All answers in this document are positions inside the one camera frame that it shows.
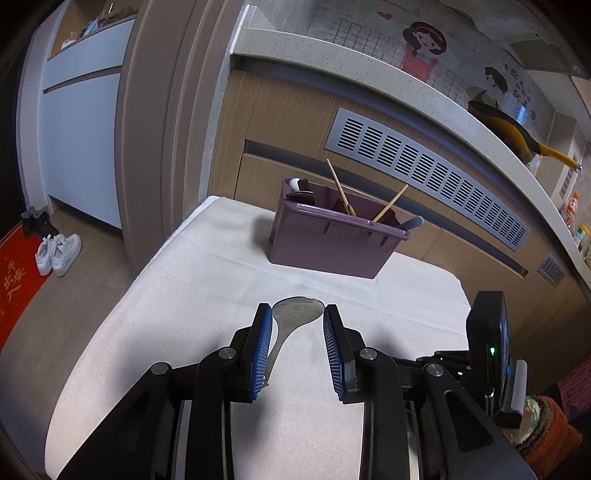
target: cartoon girl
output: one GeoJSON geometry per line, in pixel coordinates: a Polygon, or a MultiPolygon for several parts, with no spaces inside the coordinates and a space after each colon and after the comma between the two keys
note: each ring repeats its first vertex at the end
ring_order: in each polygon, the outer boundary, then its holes
{"type": "Polygon", "coordinates": [[[407,41],[402,69],[419,80],[426,82],[438,60],[433,55],[441,55],[447,50],[443,34],[425,22],[414,22],[402,31],[407,41]]]}

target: orange bottle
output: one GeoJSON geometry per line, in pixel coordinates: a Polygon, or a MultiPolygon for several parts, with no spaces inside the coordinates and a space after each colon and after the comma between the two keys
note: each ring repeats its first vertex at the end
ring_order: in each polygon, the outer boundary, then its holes
{"type": "Polygon", "coordinates": [[[562,210],[562,218],[569,229],[572,228],[574,224],[574,216],[577,214],[577,208],[579,206],[578,199],[579,192],[574,192],[573,196],[568,202],[566,202],[566,205],[564,205],[562,210]]]}

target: purple utensil holder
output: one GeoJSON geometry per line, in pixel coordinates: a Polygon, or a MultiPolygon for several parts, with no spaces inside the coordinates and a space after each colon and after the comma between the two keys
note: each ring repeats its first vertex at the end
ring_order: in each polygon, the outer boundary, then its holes
{"type": "Polygon", "coordinates": [[[347,194],[357,217],[345,213],[336,189],[312,182],[316,206],[290,202],[285,199],[290,180],[282,182],[271,229],[271,263],[375,278],[400,241],[411,238],[396,228],[400,223],[392,209],[380,223],[371,221],[384,206],[358,195],[347,194]]]}

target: door frame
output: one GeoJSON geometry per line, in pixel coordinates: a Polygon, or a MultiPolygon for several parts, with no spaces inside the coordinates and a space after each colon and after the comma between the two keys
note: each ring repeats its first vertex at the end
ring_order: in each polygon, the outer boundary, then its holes
{"type": "Polygon", "coordinates": [[[243,8],[243,0],[173,3],[144,2],[119,82],[115,177],[135,275],[207,193],[228,50],[243,8]]]}

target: yellow pan handle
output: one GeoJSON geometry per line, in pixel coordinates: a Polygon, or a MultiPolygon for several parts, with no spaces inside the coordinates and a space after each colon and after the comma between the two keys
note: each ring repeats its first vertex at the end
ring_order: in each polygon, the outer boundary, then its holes
{"type": "Polygon", "coordinates": [[[566,155],[559,152],[558,150],[555,150],[550,147],[546,147],[546,145],[542,145],[542,144],[539,144],[539,145],[540,145],[540,155],[555,158],[556,160],[559,160],[562,163],[564,163],[571,170],[576,170],[576,171],[579,170],[579,164],[576,163],[572,158],[567,157],[566,155]]]}

